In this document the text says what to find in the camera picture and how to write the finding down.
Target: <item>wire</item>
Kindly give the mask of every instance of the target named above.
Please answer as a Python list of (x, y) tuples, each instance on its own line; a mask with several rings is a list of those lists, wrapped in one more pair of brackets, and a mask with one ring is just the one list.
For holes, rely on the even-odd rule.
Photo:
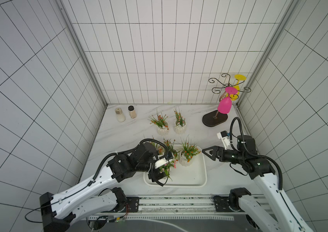
[(87, 221), (87, 226), (88, 226), (91, 230), (93, 230), (93, 228), (89, 226), (88, 218), (86, 217), (85, 219), (86, 219), (86, 221)]
[(98, 196), (100, 196), (101, 195), (101, 193), (103, 192), (103, 191), (105, 191), (106, 189), (109, 189), (109, 190), (111, 190), (110, 188), (105, 188), (105, 189), (103, 189), (99, 194), (98, 194)]
[(232, 163), (230, 163), (230, 167), (231, 167), (235, 172), (240, 173), (240, 174), (243, 175), (243, 176), (247, 176), (247, 175), (248, 175), (247, 173), (246, 173), (246, 174), (243, 174), (242, 172), (240, 172), (240, 171), (234, 169), (234, 168), (231, 166), (231, 164), (232, 164)]
[[(242, 138), (242, 144), (244, 146), (244, 149), (245, 151), (251, 155), (251, 156), (254, 156), (254, 157), (257, 157), (257, 158), (264, 158), (264, 159), (267, 159), (269, 161), (271, 161), (277, 168), (277, 172), (278, 172), (278, 189), (279, 190), (282, 190), (282, 171), (281, 171), (281, 168), (280, 166), (278, 165), (278, 163), (276, 161), (274, 161), (272, 158), (268, 157), (268, 156), (265, 156), (265, 155), (257, 155), (257, 154), (253, 154), (251, 153), (248, 148), (246, 147), (246, 142), (245, 142), (245, 138), (244, 138), (244, 132), (242, 131), (242, 123), (241, 123), (241, 120), (239, 117), (235, 117), (232, 122), (231, 122), (231, 126), (230, 126), (230, 134), (232, 134), (232, 127), (233, 127), (233, 124), (234, 122), (237, 120), (238, 122), (238, 126), (240, 128), (240, 134), (241, 134), (241, 138)], [(232, 149), (236, 150), (235, 147), (233, 146), (232, 144), (232, 136), (230, 137), (230, 143), (231, 143), (231, 147)]]
[(129, 210), (130, 210), (130, 208), (129, 208), (129, 204), (127, 203), (126, 204), (126, 213), (125, 213), (125, 215), (123, 216), (123, 217), (127, 217), (128, 216), (128, 214), (129, 214)]
[[(49, 205), (45, 205), (45, 206), (42, 206), (42, 207), (39, 207), (39, 208), (33, 209), (32, 211), (36, 211), (36, 210), (38, 210), (38, 209), (42, 209), (42, 208), (45, 208), (45, 207), (49, 207), (49, 206), (51, 206), (51, 205), (54, 205), (54, 204), (56, 204), (56, 203), (58, 203), (58, 202), (60, 202), (60, 201), (62, 201), (62, 200), (65, 200), (65, 199), (67, 199), (67, 198), (69, 198), (69, 197), (71, 197), (71, 196), (74, 196), (75, 194), (77, 194), (78, 192), (84, 190), (84, 189), (87, 188), (87, 187), (88, 187), (88, 186), (85, 186), (85, 187), (82, 188), (81, 190), (79, 190), (79, 191), (77, 191), (77, 192), (71, 194), (70, 196), (65, 197), (64, 199), (61, 199), (61, 200), (59, 200), (59, 201), (57, 201), (57, 202), (54, 202), (54, 203), (52, 203), (52, 204), (49, 204)], [(28, 222), (33, 222), (33, 223), (43, 223), (43, 222), (36, 222), (36, 221), (32, 221), (32, 220), (27, 219), (26, 216), (27, 216), (29, 213), (31, 213), (32, 211), (28, 212), (28, 213), (25, 215), (25, 220), (27, 220)]]
[(183, 232), (189, 232), (188, 230), (185, 230), (177, 225), (174, 225), (172, 223), (169, 223), (169, 222), (163, 222), (163, 221), (158, 221), (158, 220), (152, 220), (152, 219), (143, 219), (143, 218), (139, 218), (139, 219), (136, 219), (136, 220), (144, 220), (144, 221), (149, 221), (149, 222), (158, 222), (158, 223), (162, 223), (162, 224), (166, 224), (166, 225), (170, 225), (170, 226), (173, 226)]

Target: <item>black metal stand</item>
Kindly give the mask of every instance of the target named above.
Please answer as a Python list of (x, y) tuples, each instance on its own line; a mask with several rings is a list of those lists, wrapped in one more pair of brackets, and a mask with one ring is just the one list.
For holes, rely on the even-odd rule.
[(227, 114), (222, 114), (218, 110), (214, 110), (203, 116), (203, 123), (207, 127), (214, 127), (218, 124), (224, 123), (227, 118)]

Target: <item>white robotic arm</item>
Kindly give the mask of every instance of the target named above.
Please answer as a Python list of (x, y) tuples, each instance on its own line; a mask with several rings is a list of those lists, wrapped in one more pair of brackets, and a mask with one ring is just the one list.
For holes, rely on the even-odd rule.
[[(165, 154), (159, 157), (156, 148), (149, 142), (160, 144)], [(113, 159), (104, 165), (106, 160)], [(128, 151), (111, 153), (100, 163), (95, 175), (77, 185), (57, 193), (45, 193), (40, 196), (42, 223), (45, 232), (63, 232), (70, 225), (96, 212), (122, 210), (127, 198), (121, 188), (113, 188), (102, 196), (94, 197), (101, 190), (107, 189), (124, 179), (132, 177), (137, 171), (149, 172), (149, 178), (163, 186), (158, 180), (166, 176), (160, 167), (173, 160), (172, 153), (165, 144), (144, 139), (139, 145)]]
[[(231, 123), (230, 135), (236, 119), (241, 124), (239, 118), (234, 118)], [(232, 145), (232, 137), (223, 131), (218, 133), (218, 138), (222, 140), (224, 147), (212, 146), (203, 149), (203, 153), (212, 160), (219, 159), (221, 162), (240, 164), (263, 192), (278, 222), (258, 202), (249, 197), (251, 193), (246, 188), (232, 189), (229, 197), (223, 197), (226, 198), (226, 200), (223, 199), (223, 202), (228, 204), (227, 208), (235, 212), (245, 211), (264, 232), (278, 232), (279, 230), (313, 232), (282, 189), (282, 174), (278, 164), (269, 157), (256, 155), (254, 139), (244, 136), (242, 129), (240, 132), (237, 149)], [(155, 147), (149, 142), (156, 142), (164, 147), (165, 155), (159, 158)], [(114, 158), (104, 165), (107, 158), (111, 156)], [(137, 147), (131, 150), (107, 155), (95, 175), (68, 190), (55, 195), (45, 193), (40, 197), (44, 231), (64, 232), (73, 223), (97, 212), (120, 212), (127, 204), (127, 198), (121, 188), (112, 188), (110, 192), (102, 196), (94, 196), (98, 192), (103, 192), (116, 183), (132, 177), (137, 171), (149, 172), (149, 178), (163, 186), (163, 183), (158, 180), (166, 175), (160, 172), (159, 167), (170, 162), (172, 158), (172, 154), (164, 144), (152, 139), (142, 140)], [(278, 176), (275, 175), (275, 170), (268, 160), (276, 165)]]
[[(241, 132), (241, 136), (237, 137), (237, 149), (232, 145), (232, 126), (235, 120), (238, 120)], [(271, 159), (256, 155), (255, 141), (252, 137), (243, 135), (240, 119), (233, 119), (229, 133), (223, 131), (217, 136), (222, 140), (224, 148), (213, 146), (203, 149), (203, 153), (212, 160), (240, 164), (263, 192), (278, 222), (258, 202), (248, 197), (251, 194), (246, 188), (231, 190), (228, 197), (229, 208), (232, 211), (245, 211), (264, 232), (313, 232), (282, 189), (281, 170), (278, 170), (279, 176), (275, 175), (273, 167), (268, 162)]]

